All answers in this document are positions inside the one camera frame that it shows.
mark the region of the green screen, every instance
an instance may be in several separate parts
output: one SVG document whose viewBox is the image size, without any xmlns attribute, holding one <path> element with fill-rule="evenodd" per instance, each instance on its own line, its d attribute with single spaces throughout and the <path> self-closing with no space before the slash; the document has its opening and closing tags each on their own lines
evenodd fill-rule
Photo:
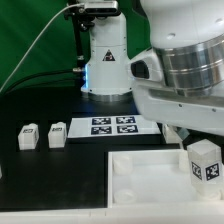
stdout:
<svg viewBox="0 0 224 224">
<path fill-rule="evenodd" d="M 132 58 L 149 47 L 147 20 L 135 14 L 131 0 L 118 1 L 127 18 L 128 56 Z M 29 46 L 48 21 L 66 6 L 66 0 L 1 0 L 0 2 L 0 85 L 10 75 Z M 82 33 L 82 45 L 86 60 L 89 59 L 89 34 Z M 76 50 L 71 20 L 63 15 L 50 26 L 35 45 L 14 81 L 31 74 L 76 67 Z M 39 83 L 71 77 L 71 75 L 38 78 L 30 83 Z"/>
</svg>

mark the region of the small white block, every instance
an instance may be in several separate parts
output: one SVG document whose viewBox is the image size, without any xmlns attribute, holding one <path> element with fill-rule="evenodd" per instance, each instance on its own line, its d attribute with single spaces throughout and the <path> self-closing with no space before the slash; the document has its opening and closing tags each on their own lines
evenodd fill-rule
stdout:
<svg viewBox="0 0 224 224">
<path fill-rule="evenodd" d="M 64 148 L 67 138 L 66 124 L 59 122 L 52 124 L 50 132 L 48 133 L 50 148 Z"/>
<path fill-rule="evenodd" d="M 38 139 L 38 126 L 36 124 L 24 125 L 18 136 L 20 150 L 35 149 Z"/>
<path fill-rule="evenodd" d="M 133 161 L 132 157 L 123 155 L 113 156 L 114 172 L 118 175 L 129 175 L 133 172 Z"/>
<path fill-rule="evenodd" d="M 182 142 L 181 138 L 173 130 L 172 126 L 168 126 L 167 124 L 163 124 L 162 132 L 163 132 L 163 136 L 164 136 L 167 144 L 178 144 L 178 143 Z"/>
<path fill-rule="evenodd" d="M 221 148 L 205 139 L 187 151 L 192 185 L 203 197 L 217 192 L 223 184 Z"/>
</svg>

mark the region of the white platform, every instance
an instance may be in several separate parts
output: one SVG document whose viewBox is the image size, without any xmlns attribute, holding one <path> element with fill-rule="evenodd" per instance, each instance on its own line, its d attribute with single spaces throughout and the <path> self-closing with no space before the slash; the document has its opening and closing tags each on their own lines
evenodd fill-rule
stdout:
<svg viewBox="0 0 224 224">
<path fill-rule="evenodd" d="M 118 123 L 117 119 L 119 118 L 123 119 L 124 122 Z M 98 131 L 99 134 L 93 134 L 92 132 L 97 128 L 98 129 L 105 128 L 105 129 Z M 145 134 L 160 134 L 160 130 L 156 122 L 145 120 L 141 115 L 88 117 L 88 118 L 72 119 L 68 133 L 68 138 L 145 135 Z"/>
</svg>

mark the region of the warning label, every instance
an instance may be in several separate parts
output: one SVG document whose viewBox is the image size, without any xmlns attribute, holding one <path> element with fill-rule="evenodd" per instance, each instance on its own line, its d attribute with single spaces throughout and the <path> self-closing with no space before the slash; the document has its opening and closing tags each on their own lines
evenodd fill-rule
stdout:
<svg viewBox="0 0 224 224">
<path fill-rule="evenodd" d="M 115 58 L 110 50 L 107 51 L 103 61 L 115 61 Z"/>
</svg>

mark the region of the white cube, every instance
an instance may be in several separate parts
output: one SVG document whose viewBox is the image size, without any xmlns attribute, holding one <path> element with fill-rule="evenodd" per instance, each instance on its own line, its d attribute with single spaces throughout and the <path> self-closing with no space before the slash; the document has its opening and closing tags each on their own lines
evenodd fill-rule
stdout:
<svg viewBox="0 0 224 224">
<path fill-rule="evenodd" d="M 163 132 L 163 136 L 164 136 L 167 144 L 179 144 L 179 143 L 182 142 L 182 139 L 174 131 L 172 126 L 168 126 L 167 124 L 163 124 L 162 132 Z"/>
<path fill-rule="evenodd" d="M 18 136 L 20 150 L 35 149 L 38 139 L 38 126 L 36 124 L 24 125 Z"/>
<path fill-rule="evenodd" d="M 49 148 L 63 148 L 67 138 L 66 124 L 59 122 L 52 124 L 48 133 Z"/>
<path fill-rule="evenodd" d="M 187 150 L 192 185 L 201 194 L 219 190 L 223 183 L 220 147 L 202 140 L 189 145 Z"/>
</svg>

